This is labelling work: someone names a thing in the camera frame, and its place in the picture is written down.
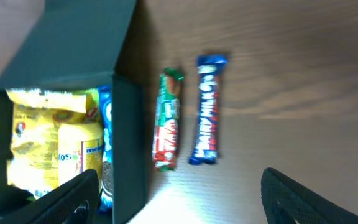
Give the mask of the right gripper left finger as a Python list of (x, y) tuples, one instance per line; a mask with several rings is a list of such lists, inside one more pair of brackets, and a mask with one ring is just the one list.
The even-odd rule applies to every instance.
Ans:
[(0, 224), (92, 224), (98, 203), (98, 176), (90, 169), (1, 218)]

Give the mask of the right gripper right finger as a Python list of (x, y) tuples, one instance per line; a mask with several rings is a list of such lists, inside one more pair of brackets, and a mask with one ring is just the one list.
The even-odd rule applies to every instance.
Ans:
[(268, 224), (358, 224), (358, 215), (271, 167), (262, 174), (261, 199)]

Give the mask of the blue Oreo cookie pack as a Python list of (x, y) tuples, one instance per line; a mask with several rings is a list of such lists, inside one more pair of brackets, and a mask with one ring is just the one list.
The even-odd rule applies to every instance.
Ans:
[(101, 178), (101, 205), (100, 213), (108, 213), (113, 207), (113, 180), (112, 180), (112, 94), (111, 86), (98, 88), (99, 109), (103, 120), (103, 158)]

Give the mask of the yellow Mentos bottle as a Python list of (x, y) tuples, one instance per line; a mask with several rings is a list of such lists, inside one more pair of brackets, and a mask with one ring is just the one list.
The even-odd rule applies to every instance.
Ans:
[(58, 130), (58, 184), (88, 169), (102, 176), (103, 129), (98, 122), (62, 124)]

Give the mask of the yellow Hacks candy bag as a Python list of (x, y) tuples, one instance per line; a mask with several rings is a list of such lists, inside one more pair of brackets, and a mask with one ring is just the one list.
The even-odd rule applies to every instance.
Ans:
[(83, 121), (86, 95), (25, 88), (6, 93), (13, 102), (7, 183), (38, 199), (58, 187), (58, 130)]

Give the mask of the purple Dairy Milk bar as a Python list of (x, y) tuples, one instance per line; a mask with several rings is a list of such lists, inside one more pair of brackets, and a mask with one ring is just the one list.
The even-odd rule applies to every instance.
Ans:
[(219, 79), (226, 64), (223, 54), (197, 58), (199, 102), (191, 165), (214, 164), (218, 158)]

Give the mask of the red green KitKat bar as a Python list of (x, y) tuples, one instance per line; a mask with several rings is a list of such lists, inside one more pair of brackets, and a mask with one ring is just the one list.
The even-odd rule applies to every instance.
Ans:
[(182, 72), (172, 67), (160, 74), (152, 143), (154, 167), (160, 172), (176, 167), (183, 79)]

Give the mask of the dark green box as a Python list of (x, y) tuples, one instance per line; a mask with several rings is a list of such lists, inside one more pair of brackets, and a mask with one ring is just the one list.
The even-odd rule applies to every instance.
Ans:
[(147, 183), (143, 99), (139, 85), (116, 72), (135, 0), (46, 1), (44, 11), (0, 76), (0, 217), (29, 204), (29, 192), (7, 183), (13, 104), (7, 90), (40, 90), (64, 99), (111, 87), (112, 213), (96, 223), (126, 223), (144, 206)]

